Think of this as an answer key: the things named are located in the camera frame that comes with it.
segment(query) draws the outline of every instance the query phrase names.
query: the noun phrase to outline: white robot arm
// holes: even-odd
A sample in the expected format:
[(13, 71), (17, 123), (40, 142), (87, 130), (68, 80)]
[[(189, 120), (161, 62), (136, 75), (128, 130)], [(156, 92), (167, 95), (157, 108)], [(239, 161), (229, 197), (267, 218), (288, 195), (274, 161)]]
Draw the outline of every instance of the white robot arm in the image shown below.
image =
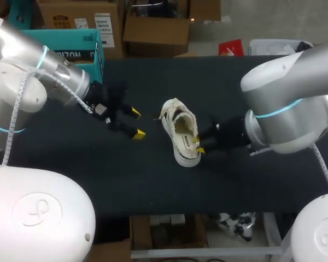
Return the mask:
[[(13, 122), (14, 133), (23, 131), (47, 97), (64, 105), (80, 102), (91, 89), (89, 81), (86, 72), (0, 19), (0, 151)], [(18, 117), (12, 118), (18, 96)], [(0, 165), (0, 262), (81, 262), (94, 234), (91, 200), (74, 181), (55, 172)]]
[[(241, 88), (251, 107), (244, 120), (253, 144), (293, 153), (328, 131), (328, 45), (266, 62), (244, 76)], [(328, 262), (328, 195), (300, 212), (291, 249), (295, 262)]]

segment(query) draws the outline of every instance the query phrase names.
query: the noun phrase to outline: black and white shoe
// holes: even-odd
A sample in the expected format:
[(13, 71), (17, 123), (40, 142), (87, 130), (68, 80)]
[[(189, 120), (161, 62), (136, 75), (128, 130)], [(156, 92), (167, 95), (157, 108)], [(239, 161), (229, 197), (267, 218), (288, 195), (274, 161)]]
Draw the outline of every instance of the black and white shoe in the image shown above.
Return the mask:
[(201, 154), (196, 151), (199, 142), (196, 116), (177, 98), (166, 101), (160, 113), (165, 131), (170, 136), (176, 161), (187, 168), (197, 165)]

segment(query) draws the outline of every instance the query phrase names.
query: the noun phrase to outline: white cable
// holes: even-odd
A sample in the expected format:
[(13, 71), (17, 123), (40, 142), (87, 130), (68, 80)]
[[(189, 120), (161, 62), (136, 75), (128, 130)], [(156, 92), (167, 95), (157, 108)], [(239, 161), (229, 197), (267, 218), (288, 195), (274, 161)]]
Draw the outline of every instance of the white cable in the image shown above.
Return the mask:
[(6, 166), (8, 164), (9, 158), (10, 158), (10, 154), (11, 154), (11, 148), (12, 148), (12, 142), (13, 142), (13, 135), (15, 132), (15, 127), (16, 127), (16, 121), (17, 121), (17, 116), (18, 116), (18, 112), (19, 112), (19, 106), (21, 104), (22, 101), (22, 96), (24, 93), (24, 89), (26, 87), (26, 82), (27, 79), (32, 76), (34, 73), (40, 73), (42, 75), (45, 75), (51, 79), (53, 79), (54, 81), (57, 82), (57, 84), (59, 84), (62, 88), (64, 88), (89, 114), (92, 114), (92, 110), (88, 107), (88, 105), (86, 105), (65, 83), (61, 82), (58, 78), (54, 77), (53, 75), (47, 73), (44, 70), (41, 69), (30, 69), (27, 74), (25, 74), (21, 80), (21, 84), (20, 84), (20, 89), (18, 91), (18, 95), (13, 107), (13, 112), (11, 115), (11, 121), (10, 121), (10, 126), (9, 126), (9, 132), (8, 132), (8, 136), (7, 136), (7, 140), (6, 140), (6, 147), (5, 147), (5, 153), (4, 153), (4, 158), (2, 161), (2, 165)]
[(326, 163), (324, 162), (324, 159), (323, 159), (323, 157), (321, 155), (321, 152), (319, 152), (319, 149), (318, 149), (318, 147), (316, 146), (315, 143), (313, 143), (310, 146), (310, 148), (314, 151), (314, 153), (315, 153), (315, 155), (316, 155), (316, 157), (318, 159), (318, 162), (319, 162), (319, 164), (320, 164), (320, 166), (322, 168), (323, 174), (324, 174), (324, 176), (325, 176), (325, 178), (327, 180), (327, 183), (328, 183), (328, 168), (327, 168)]

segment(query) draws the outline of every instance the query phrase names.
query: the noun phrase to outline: shoe sole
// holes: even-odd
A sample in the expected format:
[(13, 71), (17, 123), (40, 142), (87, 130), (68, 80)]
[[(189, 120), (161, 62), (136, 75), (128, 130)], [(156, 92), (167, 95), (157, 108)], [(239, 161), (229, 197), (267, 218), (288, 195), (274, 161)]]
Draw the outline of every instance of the shoe sole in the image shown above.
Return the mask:
[[(169, 105), (171, 102), (172, 102), (172, 99), (166, 101), (164, 103), (162, 109), (165, 108), (167, 105)], [(162, 117), (162, 124), (163, 124), (163, 127), (164, 127), (166, 133), (170, 136), (171, 142), (173, 143), (174, 156), (175, 156), (176, 162), (179, 163), (179, 165), (184, 166), (185, 168), (192, 168), (192, 167), (196, 166), (201, 160), (201, 154), (198, 153), (198, 156), (192, 160), (183, 158), (180, 155), (178, 149), (176, 148), (176, 146), (174, 144), (174, 140), (173, 140), (173, 137), (171, 136), (169, 126), (166, 122), (166, 117), (164, 117), (164, 116)]]

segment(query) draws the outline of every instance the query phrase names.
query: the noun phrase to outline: barcode label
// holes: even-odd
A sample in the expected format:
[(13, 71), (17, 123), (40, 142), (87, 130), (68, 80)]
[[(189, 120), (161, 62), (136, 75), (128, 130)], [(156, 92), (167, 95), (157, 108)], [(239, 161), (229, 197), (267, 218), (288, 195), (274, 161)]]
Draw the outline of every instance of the barcode label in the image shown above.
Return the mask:
[(96, 16), (95, 14), (95, 23), (101, 34), (113, 34), (110, 16)]
[(89, 29), (86, 18), (77, 18), (74, 19), (74, 22), (77, 29)]
[(114, 38), (112, 34), (101, 34), (102, 47), (115, 47)]

